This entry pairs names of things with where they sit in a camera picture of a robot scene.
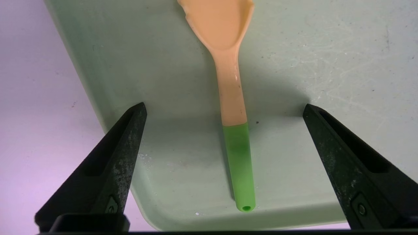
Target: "light green tray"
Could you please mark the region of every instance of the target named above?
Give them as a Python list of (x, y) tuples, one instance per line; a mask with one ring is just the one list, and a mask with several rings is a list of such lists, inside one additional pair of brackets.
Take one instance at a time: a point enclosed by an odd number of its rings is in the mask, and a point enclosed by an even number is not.
[(145, 102), (131, 190), (156, 229), (343, 222), (301, 117), (308, 102), (418, 178), (418, 158), (399, 157), (418, 153), (413, 1), (255, 1), (240, 50), (257, 200), (247, 214), (231, 197), (214, 63), (177, 2), (46, 4), (105, 131)]

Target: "green handle tip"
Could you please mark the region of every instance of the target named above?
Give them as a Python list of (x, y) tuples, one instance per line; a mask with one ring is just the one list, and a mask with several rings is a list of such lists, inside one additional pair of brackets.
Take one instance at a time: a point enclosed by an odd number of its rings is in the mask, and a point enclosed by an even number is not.
[(255, 192), (248, 123), (223, 129), (235, 203), (238, 210), (250, 212), (255, 207)]

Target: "white table surface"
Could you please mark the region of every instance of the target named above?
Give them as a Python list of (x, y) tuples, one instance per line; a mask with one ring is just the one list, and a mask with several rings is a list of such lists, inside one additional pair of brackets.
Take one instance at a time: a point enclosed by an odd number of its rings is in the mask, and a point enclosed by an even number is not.
[[(42, 1), (0, 1), (0, 77), (0, 233), (34, 234), (35, 213), (104, 133)], [(131, 194), (125, 214), (153, 230)]]

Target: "spatula handle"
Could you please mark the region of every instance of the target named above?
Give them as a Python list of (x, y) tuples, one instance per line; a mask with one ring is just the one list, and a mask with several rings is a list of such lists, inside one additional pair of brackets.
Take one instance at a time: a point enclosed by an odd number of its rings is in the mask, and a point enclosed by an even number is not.
[(250, 212), (255, 207), (250, 135), (242, 95), (237, 50), (212, 53), (218, 77), (221, 116), (235, 204)]

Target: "silicone spatula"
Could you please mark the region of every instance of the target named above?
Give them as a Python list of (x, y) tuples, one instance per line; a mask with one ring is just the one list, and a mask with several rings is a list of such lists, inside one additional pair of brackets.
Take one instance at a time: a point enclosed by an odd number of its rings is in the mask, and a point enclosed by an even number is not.
[(255, 207), (247, 114), (238, 51), (251, 20), (251, 0), (178, 0), (186, 20), (215, 61), (221, 118), (235, 203), (242, 212)]

